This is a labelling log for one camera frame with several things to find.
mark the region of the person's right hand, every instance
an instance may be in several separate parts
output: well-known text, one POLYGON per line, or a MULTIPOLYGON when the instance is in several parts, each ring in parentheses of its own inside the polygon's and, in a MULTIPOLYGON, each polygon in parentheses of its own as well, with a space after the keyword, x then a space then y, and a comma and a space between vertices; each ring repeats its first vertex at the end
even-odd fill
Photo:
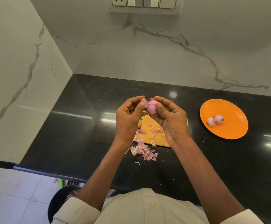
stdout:
POLYGON ((186 112, 166 98, 156 96, 150 100, 153 99, 159 101, 156 103, 158 114, 149 115, 162 126, 169 146, 175 149, 183 139, 191 138, 188 132, 186 112))

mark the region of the person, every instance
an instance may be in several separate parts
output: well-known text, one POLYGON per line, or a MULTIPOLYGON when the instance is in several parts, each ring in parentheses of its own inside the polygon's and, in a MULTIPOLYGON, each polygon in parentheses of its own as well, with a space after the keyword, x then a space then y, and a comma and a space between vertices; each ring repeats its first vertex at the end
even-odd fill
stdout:
POLYGON ((131 146, 139 119, 147 115, 144 96, 128 99, 116 113, 114 141, 93 175, 55 214, 53 224, 235 224, 262 223, 231 194, 191 138, 186 112, 172 101, 156 96, 157 115, 150 115, 164 130, 202 204, 179 201, 139 189, 117 195, 104 205, 106 195, 125 152, 131 146))

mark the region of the black pot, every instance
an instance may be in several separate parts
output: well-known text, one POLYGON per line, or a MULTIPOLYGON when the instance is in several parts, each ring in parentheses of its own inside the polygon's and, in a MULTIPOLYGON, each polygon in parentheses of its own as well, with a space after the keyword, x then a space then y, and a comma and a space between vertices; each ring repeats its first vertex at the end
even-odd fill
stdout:
POLYGON ((60 210, 62 205, 64 204, 64 200, 73 190, 81 189, 79 185, 69 184, 61 188, 56 194, 52 197, 49 206, 48 206, 48 221, 52 223, 54 219, 54 215, 60 210))

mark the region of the shirt button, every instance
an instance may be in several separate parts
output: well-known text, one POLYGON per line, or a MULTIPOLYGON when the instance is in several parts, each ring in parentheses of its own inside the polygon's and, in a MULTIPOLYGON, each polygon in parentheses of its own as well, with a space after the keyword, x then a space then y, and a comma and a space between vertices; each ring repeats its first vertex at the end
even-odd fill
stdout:
POLYGON ((156 203, 155 202, 150 202, 150 207, 155 207, 156 203))

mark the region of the power socket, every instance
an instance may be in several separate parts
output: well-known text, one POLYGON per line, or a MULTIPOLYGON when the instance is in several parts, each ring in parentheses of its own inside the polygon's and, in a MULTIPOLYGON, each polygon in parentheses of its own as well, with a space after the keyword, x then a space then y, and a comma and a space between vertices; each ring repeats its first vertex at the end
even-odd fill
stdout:
POLYGON ((126 0, 112 0, 113 6, 126 7, 126 0))

